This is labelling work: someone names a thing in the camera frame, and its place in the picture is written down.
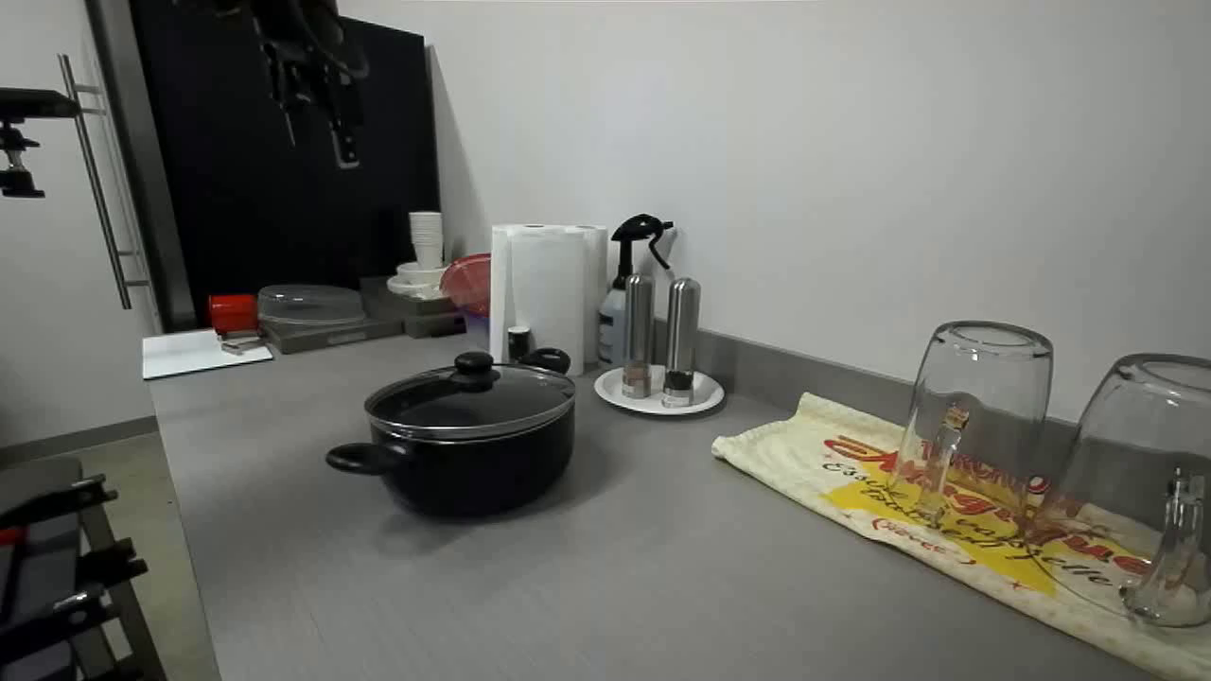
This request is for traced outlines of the glass lid with black knob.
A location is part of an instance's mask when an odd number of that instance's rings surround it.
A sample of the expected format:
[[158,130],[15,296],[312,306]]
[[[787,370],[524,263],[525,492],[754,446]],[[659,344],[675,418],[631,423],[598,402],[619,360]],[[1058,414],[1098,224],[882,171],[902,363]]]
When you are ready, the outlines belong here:
[[452,368],[390,384],[362,402],[373,428],[405,438],[505,438],[577,408],[577,385],[549,368],[463,354]]

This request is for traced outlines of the black cooking pot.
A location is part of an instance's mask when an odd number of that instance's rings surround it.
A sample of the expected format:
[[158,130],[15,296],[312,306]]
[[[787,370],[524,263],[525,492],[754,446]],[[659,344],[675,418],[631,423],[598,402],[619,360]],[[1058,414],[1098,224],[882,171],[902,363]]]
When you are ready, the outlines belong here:
[[[560,350],[537,350],[519,368],[549,368],[570,380]],[[546,495],[568,468],[577,408],[546,428],[505,438],[405,438],[372,423],[366,444],[339,444],[328,468],[380,477],[405,506],[428,520],[487,520]]]

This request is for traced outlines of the clear plastic container lid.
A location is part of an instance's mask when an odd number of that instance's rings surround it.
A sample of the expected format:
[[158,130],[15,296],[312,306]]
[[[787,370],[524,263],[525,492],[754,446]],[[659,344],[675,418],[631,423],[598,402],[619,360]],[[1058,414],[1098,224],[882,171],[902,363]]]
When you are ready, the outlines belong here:
[[358,325],[362,298],[334,283],[269,283],[256,291],[256,321],[288,330]]

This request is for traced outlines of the left upturned wine glass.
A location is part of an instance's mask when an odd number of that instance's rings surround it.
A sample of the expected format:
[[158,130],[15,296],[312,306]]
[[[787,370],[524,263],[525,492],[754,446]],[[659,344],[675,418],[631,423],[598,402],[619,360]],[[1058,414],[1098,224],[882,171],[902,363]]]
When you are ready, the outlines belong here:
[[1052,397],[1052,341],[1012,321],[942,321],[918,360],[892,487],[940,525],[959,492],[1019,515]]

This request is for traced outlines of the upturned wine glass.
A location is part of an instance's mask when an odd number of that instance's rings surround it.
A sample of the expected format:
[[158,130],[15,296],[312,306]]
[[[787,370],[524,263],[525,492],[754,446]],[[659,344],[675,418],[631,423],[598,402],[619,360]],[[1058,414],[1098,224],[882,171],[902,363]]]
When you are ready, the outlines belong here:
[[892,487],[940,525],[959,492],[1019,515],[1052,397],[1052,341],[1012,321],[942,321],[918,360]]
[[1082,408],[1041,525],[1103,568],[1071,591],[1153,630],[1211,625],[1211,363],[1134,354]]

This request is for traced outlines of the right upturned wine glass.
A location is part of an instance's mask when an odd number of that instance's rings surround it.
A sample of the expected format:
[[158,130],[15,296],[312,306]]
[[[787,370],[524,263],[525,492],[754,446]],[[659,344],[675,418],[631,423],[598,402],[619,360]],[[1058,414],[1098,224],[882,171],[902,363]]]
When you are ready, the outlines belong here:
[[1134,354],[1082,408],[1041,525],[1103,568],[1071,591],[1153,630],[1211,625],[1211,363]]

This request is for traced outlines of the spray bottle with black trigger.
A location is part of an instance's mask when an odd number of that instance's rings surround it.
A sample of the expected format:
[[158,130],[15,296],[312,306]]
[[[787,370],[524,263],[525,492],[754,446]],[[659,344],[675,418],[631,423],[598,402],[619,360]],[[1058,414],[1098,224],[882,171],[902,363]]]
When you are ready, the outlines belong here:
[[647,254],[667,264],[667,257],[659,254],[662,234],[670,231],[670,219],[659,219],[652,212],[630,216],[608,241],[617,246],[617,269],[613,281],[606,287],[606,298],[598,306],[598,360],[602,363],[617,363],[624,354],[624,287],[630,275],[635,273],[631,264],[631,246],[642,241]]

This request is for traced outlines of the left steel grinder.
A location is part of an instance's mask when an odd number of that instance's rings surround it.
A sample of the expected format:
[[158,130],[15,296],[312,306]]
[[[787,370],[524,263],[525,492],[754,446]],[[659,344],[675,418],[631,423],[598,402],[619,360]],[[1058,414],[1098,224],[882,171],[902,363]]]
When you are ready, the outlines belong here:
[[652,397],[652,275],[630,275],[624,287],[624,330],[630,330],[630,360],[624,360],[624,395]]

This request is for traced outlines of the steel grinder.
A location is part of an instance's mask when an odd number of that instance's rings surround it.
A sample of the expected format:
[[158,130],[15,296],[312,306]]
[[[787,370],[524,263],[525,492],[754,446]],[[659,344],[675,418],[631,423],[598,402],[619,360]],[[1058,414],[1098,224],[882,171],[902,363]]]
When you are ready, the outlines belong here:
[[698,370],[700,283],[677,275],[667,306],[667,392],[686,402]]
[[630,360],[624,360],[624,395],[652,397],[652,275],[630,275],[624,287],[624,330],[630,330]]

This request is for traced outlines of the white round plate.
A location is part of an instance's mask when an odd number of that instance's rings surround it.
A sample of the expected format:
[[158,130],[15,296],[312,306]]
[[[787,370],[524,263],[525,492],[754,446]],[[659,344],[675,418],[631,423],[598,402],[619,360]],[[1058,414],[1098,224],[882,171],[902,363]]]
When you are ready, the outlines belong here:
[[725,402],[725,392],[703,370],[693,374],[690,392],[670,392],[667,368],[654,363],[647,395],[630,395],[624,370],[608,368],[593,380],[593,397],[631,418],[686,422],[718,408]]

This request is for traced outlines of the white paper towel roll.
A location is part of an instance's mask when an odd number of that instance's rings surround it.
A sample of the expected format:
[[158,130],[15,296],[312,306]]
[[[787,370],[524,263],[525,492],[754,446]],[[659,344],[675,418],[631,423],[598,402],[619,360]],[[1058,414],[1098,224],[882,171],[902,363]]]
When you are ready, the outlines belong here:
[[606,234],[577,224],[501,224],[487,249],[487,354],[525,325],[537,350],[560,350],[570,370],[593,363],[593,313],[606,291]]

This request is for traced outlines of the right steel grinder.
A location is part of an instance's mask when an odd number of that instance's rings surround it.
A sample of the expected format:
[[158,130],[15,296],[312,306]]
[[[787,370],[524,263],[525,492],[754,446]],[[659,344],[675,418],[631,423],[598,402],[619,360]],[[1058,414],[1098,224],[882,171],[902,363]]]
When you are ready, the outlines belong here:
[[667,392],[686,402],[698,370],[700,283],[677,275],[667,306]]

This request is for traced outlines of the cream printed kitchen towel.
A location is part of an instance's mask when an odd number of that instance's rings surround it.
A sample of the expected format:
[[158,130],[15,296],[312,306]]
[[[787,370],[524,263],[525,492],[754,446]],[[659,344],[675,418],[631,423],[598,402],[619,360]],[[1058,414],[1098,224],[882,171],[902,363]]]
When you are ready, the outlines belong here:
[[949,487],[949,520],[926,531],[888,481],[896,438],[902,428],[882,418],[802,395],[787,422],[718,436],[713,453],[1056,632],[1168,681],[1211,681],[1211,630],[1158,630],[1124,611],[1122,591],[1148,577],[1153,531],[1082,502],[1041,545],[1026,545],[988,487]]

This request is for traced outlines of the white paper sheet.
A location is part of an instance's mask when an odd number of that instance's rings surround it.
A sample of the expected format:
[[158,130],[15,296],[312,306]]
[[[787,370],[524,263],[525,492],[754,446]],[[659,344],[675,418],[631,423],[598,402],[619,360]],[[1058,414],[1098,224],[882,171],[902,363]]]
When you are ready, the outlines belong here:
[[139,374],[148,384],[158,384],[158,380],[226,370],[226,368],[269,363],[269,360],[274,354],[264,344],[226,350],[217,330],[191,330],[191,333],[148,336]]

